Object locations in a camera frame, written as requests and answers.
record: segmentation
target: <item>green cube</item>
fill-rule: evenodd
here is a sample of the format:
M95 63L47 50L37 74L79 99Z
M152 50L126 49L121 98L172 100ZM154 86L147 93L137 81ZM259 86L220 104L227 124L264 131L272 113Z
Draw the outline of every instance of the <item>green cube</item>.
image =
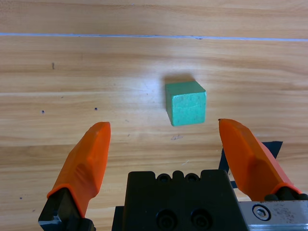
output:
M206 91L196 81L166 84L166 108L172 126L205 122Z

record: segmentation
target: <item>small dark spot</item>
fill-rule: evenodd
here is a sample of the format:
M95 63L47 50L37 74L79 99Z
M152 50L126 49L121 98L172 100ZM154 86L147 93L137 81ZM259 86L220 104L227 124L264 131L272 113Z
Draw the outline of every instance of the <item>small dark spot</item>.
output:
M182 138L183 138L183 136L177 135L177 136L172 137L171 140L175 141L177 139L182 139Z

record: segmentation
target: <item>screw hole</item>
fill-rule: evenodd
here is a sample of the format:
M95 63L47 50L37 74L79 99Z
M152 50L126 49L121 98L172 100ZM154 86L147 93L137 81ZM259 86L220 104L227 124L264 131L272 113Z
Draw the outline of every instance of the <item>screw hole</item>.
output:
M171 177L168 174L163 173L157 177L157 180L163 183L167 183L171 181Z
M198 230L208 230L212 226L212 218L204 209L197 209L192 212L192 223Z
M270 211L263 205L254 205L252 212L259 220L267 221L270 219Z
M200 180L200 178L196 174L194 174L194 173L187 174L185 179L188 182L195 182L195 181L199 181Z
M156 222L160 230L172 231L177 226L178 220L174 212L165 209L157 213Z

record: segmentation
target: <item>wood grain surface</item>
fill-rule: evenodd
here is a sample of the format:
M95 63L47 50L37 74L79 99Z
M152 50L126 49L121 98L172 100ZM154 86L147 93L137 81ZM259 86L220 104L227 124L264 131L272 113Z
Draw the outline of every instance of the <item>wood grain surface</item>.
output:
M0 37L0 230L41 230L47 192L98 121L112 126L86 215L98 231L111 230L130 171L218 168L219 118L284 141L278 161L307 193L307 53L307 43L286 41ZM164 84L191 79L207 90L206 122L172 127Z
M306 0L0 0L1 33L308 39Z

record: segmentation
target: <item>screw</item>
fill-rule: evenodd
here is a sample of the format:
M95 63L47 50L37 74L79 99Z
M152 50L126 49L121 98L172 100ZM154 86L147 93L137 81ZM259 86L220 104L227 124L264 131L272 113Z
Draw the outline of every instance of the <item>screw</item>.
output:
M255 205L252 208L254 215L263 221L267 221L270 219L270 211L263 205Z

